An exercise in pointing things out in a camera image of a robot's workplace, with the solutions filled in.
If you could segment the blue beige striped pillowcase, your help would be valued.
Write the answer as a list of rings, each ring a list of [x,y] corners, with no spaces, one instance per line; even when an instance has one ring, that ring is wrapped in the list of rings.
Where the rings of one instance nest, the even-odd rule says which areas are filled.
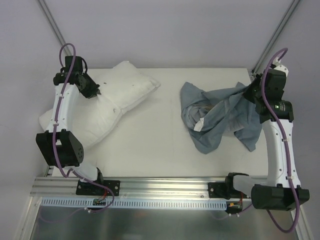
[[[234,136],[250,151],[256,149],[262,125],[255,104],[244,98],[247,86],[204,91],[190,82],[180,90],[181,119],[196,149],[215,151],[226,133]]]

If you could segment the white pillow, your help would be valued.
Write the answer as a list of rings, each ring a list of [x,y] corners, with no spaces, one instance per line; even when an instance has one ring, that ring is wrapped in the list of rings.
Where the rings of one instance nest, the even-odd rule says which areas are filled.
[[[101,94],[87,99],[80,95],[73,112],[72,133],[89,149],[101,142],[117,125],[121,117],[155,92],[161,83],[141,73],[129,61],[99,75],[94,81],[100,85]],[[39,118],[45,130],[53,109]]]

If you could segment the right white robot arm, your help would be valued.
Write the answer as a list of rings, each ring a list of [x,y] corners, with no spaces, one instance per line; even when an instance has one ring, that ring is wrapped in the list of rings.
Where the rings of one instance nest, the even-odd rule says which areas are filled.
[[[265,184],[245,173],[230,172],[225,178],[228,198],[240,193],[251,198],[255,209],[292,211],[310,199],[301,187],[292,144],[293,106],[282,99],[288,69],[276,67],[257,75],[243,96],[255,105],[266,139],[268,172]]]

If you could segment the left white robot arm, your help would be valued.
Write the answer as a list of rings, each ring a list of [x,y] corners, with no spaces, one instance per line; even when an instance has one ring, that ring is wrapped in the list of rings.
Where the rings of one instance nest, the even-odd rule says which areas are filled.
[[[35,137],[36,144],[50,167],[63,177],[74,173],[93,195],[104,191],[100,170],[84,162],[84,147],[72,132],[73,115],[79,96],[86,99],[100,95],[99,84],[88,75],[88,66],[81,56],[66,56],[65,65],[53,78],[55,99],[48,126]]]

